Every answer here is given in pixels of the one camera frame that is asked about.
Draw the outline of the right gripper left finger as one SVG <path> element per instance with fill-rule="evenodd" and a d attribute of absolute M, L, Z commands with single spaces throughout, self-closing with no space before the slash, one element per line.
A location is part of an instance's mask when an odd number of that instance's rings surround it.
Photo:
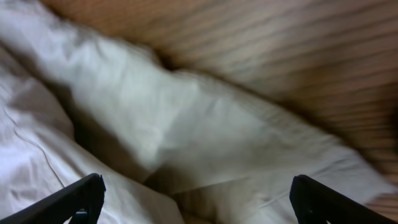
<path fill-rule="evenodd" d="M 1 220 L 1 224 L 97 224 L 104 204 L 103 177 L 92 173 Z"/>

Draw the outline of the beige khaki shorts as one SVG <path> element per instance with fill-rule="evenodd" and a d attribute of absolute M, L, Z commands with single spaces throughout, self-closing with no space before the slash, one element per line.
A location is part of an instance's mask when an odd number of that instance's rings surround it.
<path fill-rule="evenodd" d="M 296 223 L 306 174 L 365 204 L 396 187 L 283 108 L 38 1 L 1 2 L 1 216 L 90 174 L 100 223 Z"/>

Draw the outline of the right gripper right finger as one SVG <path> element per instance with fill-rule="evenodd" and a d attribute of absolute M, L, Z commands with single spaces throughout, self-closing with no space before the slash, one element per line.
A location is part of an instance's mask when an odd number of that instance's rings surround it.
<path fill-rule="evenodd" d="M 293 178 L 289 199 L 299 224 L 397 224 L 306 175 Z"/>

